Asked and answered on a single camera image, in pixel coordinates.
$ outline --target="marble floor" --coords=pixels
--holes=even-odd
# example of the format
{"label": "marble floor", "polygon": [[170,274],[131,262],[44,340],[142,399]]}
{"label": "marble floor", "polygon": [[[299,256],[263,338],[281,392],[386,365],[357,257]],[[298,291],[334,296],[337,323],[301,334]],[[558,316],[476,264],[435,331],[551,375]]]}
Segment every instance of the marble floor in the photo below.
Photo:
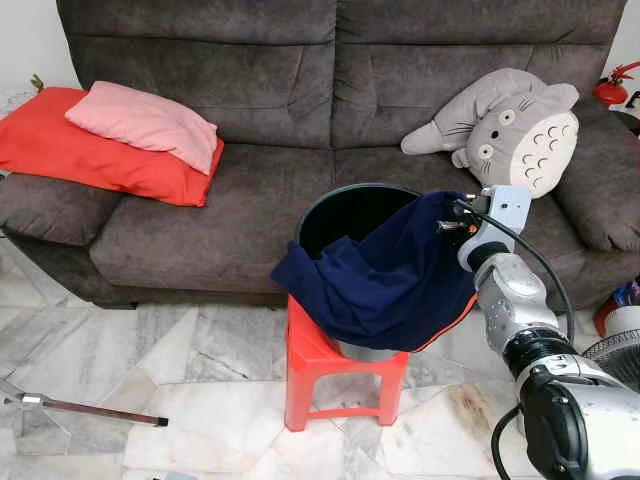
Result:
{"label": "marble floor", "polygon": [[[596,338],[590,313],[579,315],[579,347]],[[412,356],[393,426],[338,418],[291,433],[284,310],[100,310],[0,239],[2,378],[59,400],[170,418],[153,428],[0,403],[0,480],[497,478],[489,438],[515,396],[483,322],[474,311]],[[314,405],[372,406],[376,387],[371,376],[325,377]],[[513,478],[539,478],[514,425],[502,451]]]}

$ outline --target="wire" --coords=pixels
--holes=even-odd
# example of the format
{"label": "wire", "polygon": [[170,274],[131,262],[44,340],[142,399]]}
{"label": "wire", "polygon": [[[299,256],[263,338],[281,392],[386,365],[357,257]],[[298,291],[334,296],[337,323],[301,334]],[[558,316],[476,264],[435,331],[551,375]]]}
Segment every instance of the wire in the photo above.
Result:
{"label": "wire", "polygon": [[562,298],[562,302],[564,303],[564,307],[567,315],[567,339],[569,340],[569,344],[573,345],[573,338],[575,336],[575,331],[576,331],[576,322],[575,322],[575,316],[573,313],[573,307],[571,306],[571,301],[569,300],[569,295],[567,295],[567,291],[565,290],[564,285],[562,285],[562,282],[556,275],[556,272],[553,271],[553,268],[551,268],[551,265],[549,264],[547,259],[544,258],[544,256],[541,253],[539,253],[533,247],[533,245],[531,245],[525,239],[520,237],[520,235],[518,235],[516,232],[511,230],[509,227],[507,227],[503,223],[500,223],[498,220],[490,217],[485,213],[481,213],[477,211],[471,204],[465,202],[464,200],[461,200],[458,198],[456,199],[456,203],[462,205],[466,210],[469,210],[473,215],[481,218],[485,222],[490,223],[491,225],[496,227],[498,230],[501,230],[503,233],[509,235],[516,242],[522,245],[522,247],[525,250],[531,253],[531,255],[533,255],[536,258],[536,260],[538,260],[538,262],[540,262],[540,264],[544,267],[544,269],[549,273],[549,276],[551,277],[551,280],[555,284],[556,289],[558,290],[558,293],[560,293],[560,297]]}
{"label": "wire", "polygon": [[516,418],[520,413],[520,405],[516,405],[507,413],[505,413],[504,417],[500,419],[497,423],[496,428],[493,429],[493,433],[491,434],[491,456],[493,457],[493,464],[496,466],[496,470],[498,471],[498,475],[502,480],[511,480],[507,471],[504,469],[504,465],[502,463],[502,458],[500,458],[500,436],[502,435],[502,431],[504,427],[506,427],[511,420]]}

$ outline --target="plush toy eye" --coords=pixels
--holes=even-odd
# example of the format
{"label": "plush toy eye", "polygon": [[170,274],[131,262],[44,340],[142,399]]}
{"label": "plush toy eye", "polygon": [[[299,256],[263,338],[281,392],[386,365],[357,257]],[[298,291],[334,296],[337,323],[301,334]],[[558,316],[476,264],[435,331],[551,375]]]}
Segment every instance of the plush toy eye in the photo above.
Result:
{"label": "plush toy eye", "polygon": [[478,149],[478,156],[482,160],[489,160],[492,155],[493,155],[493,147],[491,145],[489,145],[488,143],[485,143],[484,145],[480,145],[480,148]]}
{"label": "plush toy eye", "polygon": [[505,110],[498,117],[498,121],[500,122],[500,125],[502,125],[503,127],[506,127],[507,125],[511,125],[515,121],[515,119],[516,119],[516,112],[514,112],[511,109]]}

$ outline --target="red plastic stool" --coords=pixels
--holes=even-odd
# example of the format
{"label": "red plastic stool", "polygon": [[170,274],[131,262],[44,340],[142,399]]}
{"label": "red plastic stool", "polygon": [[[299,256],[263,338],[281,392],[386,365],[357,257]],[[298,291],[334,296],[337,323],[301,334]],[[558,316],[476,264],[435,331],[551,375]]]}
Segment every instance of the red plastic stool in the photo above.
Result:
{"label": "red plastic stool", "polygon": [[[357,362],[336,351],[335,342],[289,296],[287,329],[287,405],[285,425],[292,432],[304,430],[308,419],[372,415],[380,425],[391,425],[398,403],[409,354],[400,352],[382,362]],[[382,379],[378,408],[337,408],[310,412],[313,387],[323,375],[377,373]]]}

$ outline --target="stool leg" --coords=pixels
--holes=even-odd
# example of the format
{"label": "stool leg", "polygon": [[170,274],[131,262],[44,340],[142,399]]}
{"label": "stool leg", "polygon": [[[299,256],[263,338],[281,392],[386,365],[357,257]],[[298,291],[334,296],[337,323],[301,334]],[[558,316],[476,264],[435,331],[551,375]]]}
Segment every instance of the stool leg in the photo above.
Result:
{"label": "stool leg", "polygon": [[304,430],[313,399],[315,377],[308,372],[288,369],[287,404],[284,423],[292,432]]}
{"label": "stool leg", "polygon": [[388,372],[382,376],[380,404],[378,406],[380,410],[378,423],[380,425],[393,425],[393,422],[396,421],[403,380],[404,370],[402,372]]}

